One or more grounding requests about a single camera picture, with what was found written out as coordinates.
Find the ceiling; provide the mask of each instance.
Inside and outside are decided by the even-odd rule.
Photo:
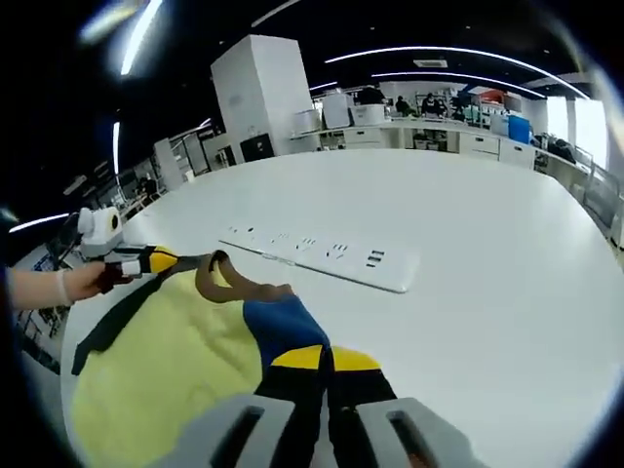
[[[119,75],[120,57],[137,17],[98,44],[78,47],[77,31],[102,2],[74,0],[60,2],[60,7],[41,2],[36,12],[21,2],[28,29],[24,48],[13,58],[18,66],[5,187],[9,208],[24,220],[79,208],[62,189],[101,162],[111,164],[115,121],[121,122],[122,170],[148,157],[154,141],[208,117],[218,122],[211,63],[249,33],[296,39],[310,86],[372,83],[373,73],[416,70],[414,59],[446,59],[445,71],[514,84],[541,77],[500,60],[459,53],[401,52],[325,64],[326,59],[362,50],[409,45],[483,50],[555,74],[579,67],[553,28],[544,27],[543,17],[523,2],[507,2],[503,10],[499,0],[452,8],[405,0],[385,0],[374,7],[363,6],[361,0],[302,0],[251,27],[283,2],[164,0],[131,75],[125,77]],[[49,234],[46,229],[22,231],[21,240],[38,242]]]

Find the window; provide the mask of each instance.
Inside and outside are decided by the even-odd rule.
[[[567,140],[567,104],[565,97],[548,97],[546,100],[548,133]]]
[[[606,168],[606,118],[605,107],[599,100],[577,99],[576,146],[590,153],[594,162]]]

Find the chair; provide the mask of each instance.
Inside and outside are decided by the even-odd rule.
[[[592,162],[581,205],[605,236],[620,208],[620,184],[615,175]]]

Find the white cabinet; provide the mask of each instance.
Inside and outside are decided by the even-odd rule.
[[[535,148],[510,139],[502,139],[498,161],[532,171],[535,163]]]
[[[390,147],[387,133],[381,129],[353,129],[344,131],[347,149]]]
[[[499,139],[495,136],[459,134],[459,154],[498,161]]]

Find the blue fabric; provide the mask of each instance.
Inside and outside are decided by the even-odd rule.
[[[293,349],[330,345],[325,332],[296,295],[285,295],[277,302],[246,300],[243,317],[260,350],[263,371],[278,356]]]

